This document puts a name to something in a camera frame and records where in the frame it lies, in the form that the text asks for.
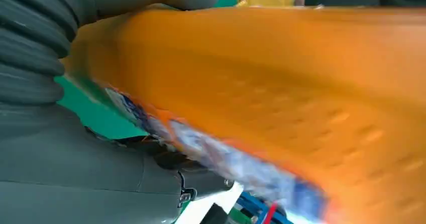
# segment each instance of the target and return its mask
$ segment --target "blue label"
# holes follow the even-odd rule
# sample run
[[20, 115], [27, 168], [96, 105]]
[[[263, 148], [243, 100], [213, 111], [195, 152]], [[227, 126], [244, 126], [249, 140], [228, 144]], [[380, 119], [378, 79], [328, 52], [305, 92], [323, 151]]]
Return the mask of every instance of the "blue label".
[[126, 106], [126, 110], [130, 113], [132, 113], [135, 118], [136, 118], [136, 124], [138, 127], [144, 129], [145, 131], [149, 132], [149, 133], [154, 133], [153, 129], [151, 128], [149, 122], [148, 122], [148, 117], [145, 113], [145, 111], [143, 110], [142, 107], [140, 107], [139, 105], [135, 105], [130, 98], [126, 97], [123, 95], [122, 98], [123, 104]]
[[326, 199], [323, 192], [303, 180], [297, 179], [289, 211], [311, 222], [322, 220]]
[[148, 119], [149, 126], [154, 131], [153, 134], [162, 137], [164, 140], [171, 141], [172, 137], [170, 136], [167, 128], [159, 121], [158, 119], [150, 116]]

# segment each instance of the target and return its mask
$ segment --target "blue part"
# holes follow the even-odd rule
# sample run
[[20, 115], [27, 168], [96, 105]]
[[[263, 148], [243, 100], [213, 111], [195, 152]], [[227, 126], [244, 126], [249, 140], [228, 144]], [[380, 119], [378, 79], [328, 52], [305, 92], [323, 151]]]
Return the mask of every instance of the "blue part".
[[[241, 194], [240, 198], [238, 198], [237, 203], [248, 210], [251, 214], [259, 217], [256, 224], [262, 224], [269, 211], [269, 207], [267, 205], [245, 191]], [[282, 224], [293, 224], [285, 216], [278, 212], [274, 213], [273, 218]]]
[[130, 98], [128, 98], [125, 95], [123, 96], [123, 104], [126, 106], [127, 111], [132, 113], [135, 118], [138, 120], [138, 127], [144, 129], [145, 131], [149, 133], [153, 133], [153, 130], [151, 126], [148, 123], [148, 116], [146, 115], [145, 111], [142, 107], [135, 105]]

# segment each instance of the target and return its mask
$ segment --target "green background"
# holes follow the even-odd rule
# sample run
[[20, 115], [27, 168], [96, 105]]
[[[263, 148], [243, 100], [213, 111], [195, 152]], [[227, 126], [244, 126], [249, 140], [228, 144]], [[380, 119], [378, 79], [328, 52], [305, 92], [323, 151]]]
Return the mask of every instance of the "green background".
[[[237, 0], [219, 0], [216, 7], [234, 6]], [[65, 89], [60, 104], [78, 114], [84, 125], [111, 139], [144, 135], [145, 132], [107, 107], [93, 103], [82, 91], [63, 77], [57, 78]]]

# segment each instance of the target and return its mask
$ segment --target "orange object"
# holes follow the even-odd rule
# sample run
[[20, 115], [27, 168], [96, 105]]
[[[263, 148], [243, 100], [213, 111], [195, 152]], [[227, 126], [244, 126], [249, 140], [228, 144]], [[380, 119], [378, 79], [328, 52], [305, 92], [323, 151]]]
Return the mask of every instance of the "orange object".
[[150, 10], [83, 27], [64, 62], [312, 181], [330, 224], [421, 224], [425, 38], [425, 10]]

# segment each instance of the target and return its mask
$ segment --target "gray sleeve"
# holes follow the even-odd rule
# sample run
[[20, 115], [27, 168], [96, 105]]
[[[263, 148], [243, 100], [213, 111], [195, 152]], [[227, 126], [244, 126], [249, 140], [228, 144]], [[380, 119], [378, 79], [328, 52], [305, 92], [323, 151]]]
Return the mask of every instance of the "gray sleeve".
[[151, 3], [216, 0], [0, 0], [0, 223], [171, 223], [180, 179], [88, 134], [56, 102], [77, 29]]

